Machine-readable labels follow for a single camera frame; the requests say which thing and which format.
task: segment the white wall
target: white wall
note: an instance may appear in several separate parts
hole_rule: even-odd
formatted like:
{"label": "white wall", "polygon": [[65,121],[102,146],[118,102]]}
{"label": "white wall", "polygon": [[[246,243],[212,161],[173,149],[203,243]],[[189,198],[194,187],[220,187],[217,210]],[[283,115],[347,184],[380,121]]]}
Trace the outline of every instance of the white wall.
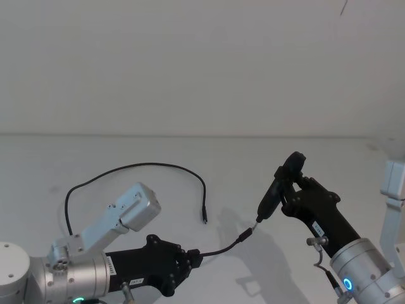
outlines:
{"label": "white wall", "polygon": [[403,134],[405,4],[343,4],[2,0],[0,133]]}
{"label": "white wall", "polygon": [[[304,173],[338,193],[340,211],[360,235],[378,244],[385,156],[368,141],[354,139],[0,137],[0,239],[44,256],[61,236],[60,227],[65,228],[58,218],[70,187],[120,165],[169,162],[206,180],[208,225],[200,220],[201,185],[195,178],[167,168],[136,168],[75,193],[73,231],[81,231],[108,203],[142,181],[156,191],[162,212],[144,230],[117,239],[109,251],[141,247],[151,233],[185,249],[217,250],[254,222],[275,170],[295,150],[308,157]],[[246,243],[193,270],[174,297],[159,297],[152,288],[135,290],[135,297],[141,304],[334,303],[333,290],[312,266],[318,257],[305,244],[310,235],[301,222],[278,210]],[[256,296],[244,291],[246,281],[250,293],[259,291]],[[107,299],[114,304],[122,297]]]}

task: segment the label sticker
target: label sticker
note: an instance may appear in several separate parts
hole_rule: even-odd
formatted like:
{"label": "label sticker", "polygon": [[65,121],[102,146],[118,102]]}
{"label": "label sticker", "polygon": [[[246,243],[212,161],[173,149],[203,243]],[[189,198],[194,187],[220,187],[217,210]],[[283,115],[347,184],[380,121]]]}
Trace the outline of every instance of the label sticker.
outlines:
{"label": "label sticker", "polygon": [[111,276],[116,276],[116,272],[115,272],[115,267],[113,264],[113,260],[111,259],[110,256],[107,256],[107,262],[108,262],[108,267],[109,267],[109,274]]}
{"label": "label sticker", "polygon": [[312,228],[315,229],[316,233],[319,236],[325,235],[325,232],[322,230],[321,226],[319,226],[319,224],[316,221],[314,221],[314,223],[312,224]]}
{"label": "label sticker", "polygon": [[144,278],[131,280],[131,281],[129,282],[129,286],[142,284],[143,282],[144,282]]}

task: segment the metal bracket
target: metal bracket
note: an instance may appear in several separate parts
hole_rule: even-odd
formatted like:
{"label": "metal bracket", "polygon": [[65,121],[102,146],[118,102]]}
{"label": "metal bracket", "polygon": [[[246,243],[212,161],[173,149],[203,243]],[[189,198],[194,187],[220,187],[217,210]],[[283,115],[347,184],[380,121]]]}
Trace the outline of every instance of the metal bracket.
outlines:
{"label": "metal bracket", "polygon": [[405,277],[405,163],[388,161],[381,193],[387,196],[387,211],[380,245],[387,261],[394,264],[396,277]]}

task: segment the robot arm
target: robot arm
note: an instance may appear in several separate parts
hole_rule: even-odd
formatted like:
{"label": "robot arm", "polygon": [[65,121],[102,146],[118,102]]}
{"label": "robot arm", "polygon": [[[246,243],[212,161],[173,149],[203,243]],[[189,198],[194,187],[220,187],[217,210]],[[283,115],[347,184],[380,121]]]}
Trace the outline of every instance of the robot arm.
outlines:
{"label": "robot arm", "polygon": [[[370,240],[360,238],[338,211],[336,204],[340,198],[313,178],[303,176],[301,169],[304,161],[305,157],[295,152],[278,168],[275,181],[260,203],[257,222],[271,216],[282,202],[282,212],[286,216],[299,219],[316,238],[324,240],[318,245],[319,249],[322,247],[328,253],[331,267],[359,304],[405,303],[405,278],[401,262],[402,245],[405,244],[400,232],[404,165],[387,165],[388,173],[382,191],[389,197],[382,233],[382,248],[387,261]],[[299,191],[292,187],[294,183],[301,188]],[[389,261],[394,262],[394,269]],[[338,303],[349,299],[343,299],[346,294],[341,294]]]}
{"label": "robot arm", "polygon": [[0,243],[0,304],[62,304],[98,299],[130,288],[154,286],[164,296],[200,266],[198,250],[185,252],[179,244],[147,237],[145,247],[104,253],[103,249],[129,230],[139,231],[160,212],[151,191],[138,183],[100,221],[83,233],[59,239],[46,257],[30,258],[11,243]]}
{"label": "robot arm", "polygon": [[388,262],[394,265],[396,277],[405,277],[405,163],[387,161],[381,193],[387,197],[387,211],[380,238],[382,251]]}

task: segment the blue indicator light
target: blue indicator light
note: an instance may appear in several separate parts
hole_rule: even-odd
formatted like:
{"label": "blue indicator light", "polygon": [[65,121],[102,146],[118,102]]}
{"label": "blue indicator light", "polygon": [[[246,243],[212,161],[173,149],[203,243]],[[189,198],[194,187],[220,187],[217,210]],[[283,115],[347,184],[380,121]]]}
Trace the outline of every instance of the blue indicator light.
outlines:
{"label": "blue indicator light", "polygon": [[349,279],[344,279],[343,284],[344,284],[344,286],[346,286],[347,290],[352,290],[353,285]]}

